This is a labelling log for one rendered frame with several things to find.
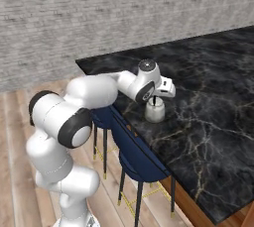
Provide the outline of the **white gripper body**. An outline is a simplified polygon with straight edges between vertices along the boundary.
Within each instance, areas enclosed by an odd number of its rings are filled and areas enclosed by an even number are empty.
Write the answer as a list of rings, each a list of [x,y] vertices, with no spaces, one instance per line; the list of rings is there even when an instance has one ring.
[[[166,97],[175,97],[176,96],[176,88],[173,84],[173,81],[170,78],[163,77],[162,83],[159,86],[159,92],[162,96]]]

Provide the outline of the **black marble dining table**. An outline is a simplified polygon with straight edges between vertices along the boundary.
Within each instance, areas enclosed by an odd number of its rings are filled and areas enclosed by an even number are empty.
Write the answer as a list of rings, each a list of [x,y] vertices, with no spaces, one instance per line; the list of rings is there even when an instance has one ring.
[[[215,224],[254,201],[254,26],[87,57],[87,74],[129,70],[153,59],[173,80],[166,119],[144,118],[124,95],[114,106]]]

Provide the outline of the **blue bar stool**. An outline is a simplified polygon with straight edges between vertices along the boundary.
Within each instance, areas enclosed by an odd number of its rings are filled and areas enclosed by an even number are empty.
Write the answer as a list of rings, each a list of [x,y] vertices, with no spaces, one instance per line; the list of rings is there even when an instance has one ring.
[[[140,137],[127,128],[127,122],[114,108],[112,115],[111,133],[119,148],[119,162],[122,167],[118,201],[121,201],[125,174],[138,182],[135,226],[138,226],[142,190],[144,182],[155,182],[171,175],[166,167],[158,160]]]
[[[97,129],[103,130],[103,178],[107,174],[107,131],[111,129],[112,113],[109,107],[92,109],[91,117],[94,124],[93,157],[97,154]]]

